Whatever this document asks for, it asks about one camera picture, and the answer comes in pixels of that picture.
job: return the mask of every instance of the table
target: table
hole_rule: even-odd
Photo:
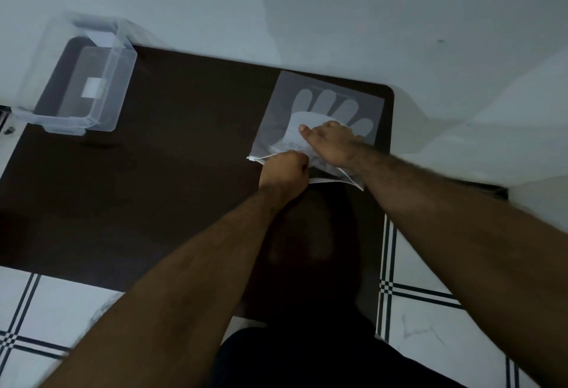
[[[0,181],[0,265],[125,291],[256,190],[246,156],[280,69],[136,49],[115,131],[26,127]],[[388,152],[389,87],[304,75],[385,99],[375,147]],[[356,297],[374,320],[383,222],[368,191],[310,185],[271,226],[238,314]]]

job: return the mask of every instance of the clear plastic bin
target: clear plastic bin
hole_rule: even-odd
[[[14,115],[47,132],[114,130],[137,56],[127,28],[124,19],[75,12],[51,19]]]

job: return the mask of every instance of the person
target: person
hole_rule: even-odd
[[[541,384],[568,385],[567,234],[376,152],[337,122],[299,130],[326,162],[362,177],[505,354]],[[43,388],[358,386],[379,375],[384,386],[458,385],[375,339],[370,322],[337,303],[331,306],[345,318],[341,328],[313,323],[318,310],[312,308],[286,324],[239,331],[217,354],[271,221],[309,183],[308,163],[292,151],[270,158],[258,191],[142,277]]]

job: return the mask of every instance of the wall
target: wall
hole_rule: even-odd
[[[173,49],[385,83],[393,152],[502,185],[568,173],[568,0],[3,0],[0,100],[47,19],[121,15]]]
[[[509,200],[568,232],[568,176],[514,186],[509,190]]]

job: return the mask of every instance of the white label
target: white label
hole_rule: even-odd
[[[83,88],[83,93],[81,94],[82,98],[95,98],[96,94],[99,91],[99,87],[102,83],[101,78],[99,77],[89,77],[87,79],[87,83],[85,83],[85,87]]]
[[[85,33],[98,47],[112,47],[117,36],[114,33],[86,30]]]

